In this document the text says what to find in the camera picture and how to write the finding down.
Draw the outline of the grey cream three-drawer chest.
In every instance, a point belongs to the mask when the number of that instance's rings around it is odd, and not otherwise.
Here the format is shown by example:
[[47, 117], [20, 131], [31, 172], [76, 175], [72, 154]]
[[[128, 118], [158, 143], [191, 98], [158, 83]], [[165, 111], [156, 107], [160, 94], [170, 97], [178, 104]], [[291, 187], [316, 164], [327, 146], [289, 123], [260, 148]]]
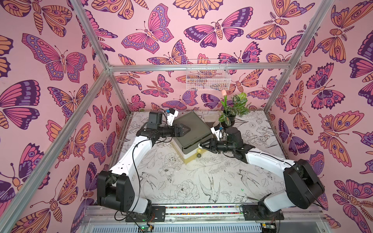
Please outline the grey cream three-drawer chest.
[[172, 145], [182, 161], [187, 164], [201, 157], [206, 150], [199, 148], [199, 144], [212, 138], [211, 129], [206, 123], [195, 112], [188, 112], [176, 118], [173, 124], [183, 124], [190, 128], [183, 137], [172, 139]]

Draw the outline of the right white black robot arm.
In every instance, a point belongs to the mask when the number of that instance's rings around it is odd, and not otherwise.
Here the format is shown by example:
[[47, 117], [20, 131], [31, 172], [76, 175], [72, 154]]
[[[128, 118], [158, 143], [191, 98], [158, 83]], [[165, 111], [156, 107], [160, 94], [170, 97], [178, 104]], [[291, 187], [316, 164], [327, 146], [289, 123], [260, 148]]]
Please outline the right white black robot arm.
[[201, 142], [199, 148], [214, 154], [230, 152], [235, 159], [258, 166], [282, 179], [285, 189], [258, 201], [258, 214], [270, 215], [292, 207], [308, 209], [325, 192], [324, 185], [308, 161], [293, 161], [263, 152], [244, 143], [241, 132], [235, 127], [226, 130], [225, 141], [215, 136]]

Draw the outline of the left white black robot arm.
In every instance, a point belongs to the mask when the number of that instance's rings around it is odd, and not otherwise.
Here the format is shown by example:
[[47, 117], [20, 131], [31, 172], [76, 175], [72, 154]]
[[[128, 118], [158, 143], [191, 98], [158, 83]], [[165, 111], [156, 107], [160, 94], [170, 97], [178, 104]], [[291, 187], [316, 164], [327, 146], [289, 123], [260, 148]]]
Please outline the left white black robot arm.
[[147, 214], [151, 201], [140, 197], [132, 183], [132, 177], [140, 177], [137, 166], [144, 156], [162, 138], [183, 137], [190, 128], [174, 123], [178, 111], [170, 108], [149, 113], [148, 121], [137, 131], [133, 144], [122, 153], [118, 162], [108, 171], [102, 171], [97, 178], [97, 205], [119, 212]]

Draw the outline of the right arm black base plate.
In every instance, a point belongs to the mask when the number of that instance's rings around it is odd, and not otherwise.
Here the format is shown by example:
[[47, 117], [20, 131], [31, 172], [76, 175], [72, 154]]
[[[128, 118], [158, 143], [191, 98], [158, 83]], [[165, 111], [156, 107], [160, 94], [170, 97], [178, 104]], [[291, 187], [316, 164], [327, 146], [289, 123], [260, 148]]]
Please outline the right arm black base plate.
[[258, 204], [242, 204], [240, 211], [244, 215], [246, 221], [272, 221], [272, 220], [284, 220], [284, 215], [280, 210], [271, 212], [266, 207]]

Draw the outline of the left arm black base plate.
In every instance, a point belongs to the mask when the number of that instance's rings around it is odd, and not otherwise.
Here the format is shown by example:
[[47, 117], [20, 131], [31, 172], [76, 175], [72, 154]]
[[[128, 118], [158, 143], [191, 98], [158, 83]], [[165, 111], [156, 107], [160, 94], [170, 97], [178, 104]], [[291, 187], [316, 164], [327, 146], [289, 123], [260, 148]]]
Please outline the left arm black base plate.
[[126, 217], [126, 222], [149, 223], [149, 222], [164, 222], [166, 217], [165, 206], [151, 206], [147, 208], [145, 213], [129, 212]]

